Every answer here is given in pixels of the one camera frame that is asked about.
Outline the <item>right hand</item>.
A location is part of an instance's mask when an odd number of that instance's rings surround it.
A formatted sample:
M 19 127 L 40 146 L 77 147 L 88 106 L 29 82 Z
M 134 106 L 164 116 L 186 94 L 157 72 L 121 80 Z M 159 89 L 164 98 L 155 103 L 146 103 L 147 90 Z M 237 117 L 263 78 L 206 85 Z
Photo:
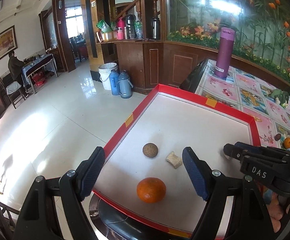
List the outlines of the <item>right hand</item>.
M 278 194 L 271 189 L 265 187 L 261 183 L 257 183 L 257 187 L 264 198 L 266 194 L 269 194 L 269 202 L 266 203 L 268 215 L 271 220 L 274 233 L 277 233 L 281 228 L 281 219 L 283 215 L 289 212 L 290 206 L 284 209 L 278 200 Z

